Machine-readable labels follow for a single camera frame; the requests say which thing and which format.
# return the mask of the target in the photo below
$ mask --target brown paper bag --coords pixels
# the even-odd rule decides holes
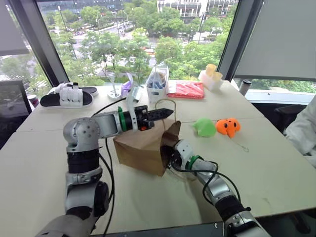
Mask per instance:
[[[146,131],[127,131],[114,140],[121,164],[162,176],[169,158],[161,154],[162,146],[173,147],[178,141],[181,122],[169,119],[155,121],[155,126]]]

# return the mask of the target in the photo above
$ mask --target white table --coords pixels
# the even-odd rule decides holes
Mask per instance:
[[[39,105],[19,127],[18,131],[62,130],[64,125],[72,119],[90,117],[96,111],[111,103],[107,97],[107,91],[112,88],[110,86],[99,86],[97,88],[99,95],[95,97],[91,106],[82,109],[56,109]],[[213,120],[231,117],[237,119],[263,117],[263,114],[251,105],[228,81],[223,83],[221,91],[214,93],[205,89],[204,93],[205,98],[202,100],[172,98],[177,103],[177,119],[181,122],[193,122],[200,117]],[[148,104],[148,96],[147,92],[144,91],[141,100],[135,106],[146,104]],[[125,103],[120,102],[104,111],[117,110],[118,106],[126,110]],[[173,103],[168,101],[160,102],[157,107],[174,109]],[[154,109],[155,105],[151,104],[149,108]]]
[[[266,118],[239,121],[242,129],[233,140],[221,134],[196,137],[193,123],[182,124],[180,138],[187,139],[196,154],[219,163],[254,216],[316,207],[315,169]],[[1,236],[33,236],[64,214],[66,145],[62,130],[17,132],[0,151]],[[157,177],[120,165],[111,140],[109,145],[116,181],[109,233],[220,220],[203,200],[199,182],[184,182],[170,171]],[[105,149],[101,152],[107,158]],[[110,183],[106,171],[103,180]],[[94,234],[103,232],[107,217],[98,221]]]

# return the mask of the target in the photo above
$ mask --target orange toy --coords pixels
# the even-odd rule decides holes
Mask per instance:
[[[230,138],[235,136],[235,132],[241,128],[240,123],[235,118],[221,119],[216,123],[216,129],[223,135],[228,135]]]

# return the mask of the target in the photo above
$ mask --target person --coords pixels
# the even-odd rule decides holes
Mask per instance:
[[[316,168],[316,95],[285,130],[286,138]]]

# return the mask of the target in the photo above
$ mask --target clear plastic bag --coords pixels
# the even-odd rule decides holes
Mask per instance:
[[[146,82],[147,88],[164,89],[166,87],[168,77],[169,68],[164,62],[161,62],[153,67]]]

